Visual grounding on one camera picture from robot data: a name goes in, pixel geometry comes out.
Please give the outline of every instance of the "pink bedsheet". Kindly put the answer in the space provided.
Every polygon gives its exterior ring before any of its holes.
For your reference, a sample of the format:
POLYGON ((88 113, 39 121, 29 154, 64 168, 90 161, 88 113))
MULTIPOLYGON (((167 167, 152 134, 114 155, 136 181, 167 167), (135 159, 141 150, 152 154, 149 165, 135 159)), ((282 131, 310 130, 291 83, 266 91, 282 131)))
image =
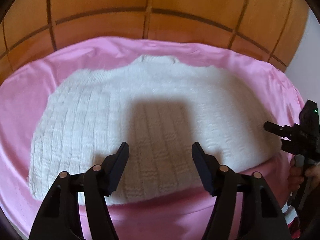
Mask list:
MULTIPOLYGON (((77 69, 112 69, 141 54, 174 55, 194 66, 215 65, 243 79, 280 125, 298 123, 302 98, 289 79, 269 63, 202 44, 101 37, 75 44, 31 62, 0 87, 0 205, 7 217, 29 235, 40 207, 28 189, 30 143, 48 96, 77 69)), ((260 171, 280 205, 289 195, 291 155, 279 153, 246 174, 260 171)), ((202 188, 143 203, 112 206, 111 218, 120 239, 201 239, 215 199, 202 188)), ((85 208, 80 207, 84 236, 90 239, 85 208)))

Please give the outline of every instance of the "bed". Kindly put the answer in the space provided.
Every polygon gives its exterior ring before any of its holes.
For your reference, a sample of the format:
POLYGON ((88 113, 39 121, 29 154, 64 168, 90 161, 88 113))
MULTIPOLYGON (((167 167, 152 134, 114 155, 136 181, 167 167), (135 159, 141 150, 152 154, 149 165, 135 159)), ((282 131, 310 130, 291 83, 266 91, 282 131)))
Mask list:
MULTIPOLYGON (((0 34, 5 215, 23 234, 30 233, 40 206, 27 183, 32 134, 48 96, 77 69, 121 67, 143 54, 174 55, 189 65, 228 69, 280 125, 298 122, 303 100, 282 72, 298 47, 307 14, 304 0, 15 0, 0 34)), ((289 196, 290 158, 279 153, 254 168, 280 205, 289 196)), ((213 204, 199 188, 109 211, 121 239, 200 239, 213 204)), ((84 207, 80 212, 88 239, 84 207)))

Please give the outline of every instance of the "white wall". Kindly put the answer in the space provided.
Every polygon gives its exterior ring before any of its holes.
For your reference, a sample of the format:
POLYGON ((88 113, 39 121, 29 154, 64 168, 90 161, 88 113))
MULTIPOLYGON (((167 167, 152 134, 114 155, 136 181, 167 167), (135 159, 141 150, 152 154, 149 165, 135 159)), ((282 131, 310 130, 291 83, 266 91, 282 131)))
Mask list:
POLYGON ((320 105, 320 24, 310 10, 300 45, 285 74, 304 101, 320 105))

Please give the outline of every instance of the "finger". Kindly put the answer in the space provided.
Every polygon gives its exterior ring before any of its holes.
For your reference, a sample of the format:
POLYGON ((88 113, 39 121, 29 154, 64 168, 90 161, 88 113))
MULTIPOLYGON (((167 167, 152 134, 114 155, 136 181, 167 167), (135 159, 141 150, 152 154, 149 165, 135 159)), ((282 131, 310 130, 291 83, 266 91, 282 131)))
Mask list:
POLYGON ((288 184, 288 189, 293 192, 293 191, 297 191, 300 188, 299 184, 288 184))
POLYGON ((320 166, 311 166, 304 174, 307 177, 320 177, 320 166))
POLYGON ((294 159, 294 157, 291 159, 290 161, 290 166, 293 167, 295 165, 296 161, 294 159))
POLYGON ((315 189, 316 187, 318 187, 319 183, 320 183, 320 177, 319 176, 313 177, 311 180, 311 189, 315 189))
POLYGON ((298 167, 291 167, 289 169, 289 174, 293 175, 293 176, 301 176, 302 174, 302 168, 298 168, 298 167))
POLYGON ((288 176, 289 184, 301 184, 304 181, 304 178, 301 176, 288 176))

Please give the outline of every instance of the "knit sweater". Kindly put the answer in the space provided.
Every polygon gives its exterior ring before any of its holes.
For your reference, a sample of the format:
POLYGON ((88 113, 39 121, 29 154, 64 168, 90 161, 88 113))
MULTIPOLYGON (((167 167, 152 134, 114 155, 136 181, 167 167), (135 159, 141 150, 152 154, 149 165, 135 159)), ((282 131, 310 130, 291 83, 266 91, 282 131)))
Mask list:
POLYGON ((130 157, 107 205, 197 187, 195 141, 221 164, 243 171, 280 150, 279 138, 264 131, 265 121, 274 120, 254 93, 214 66, 141 56, 114 70, 79 70, 50 95, 36 127, 30 191, 42 200, 59 172, 86 172, 123 141, 130 157))

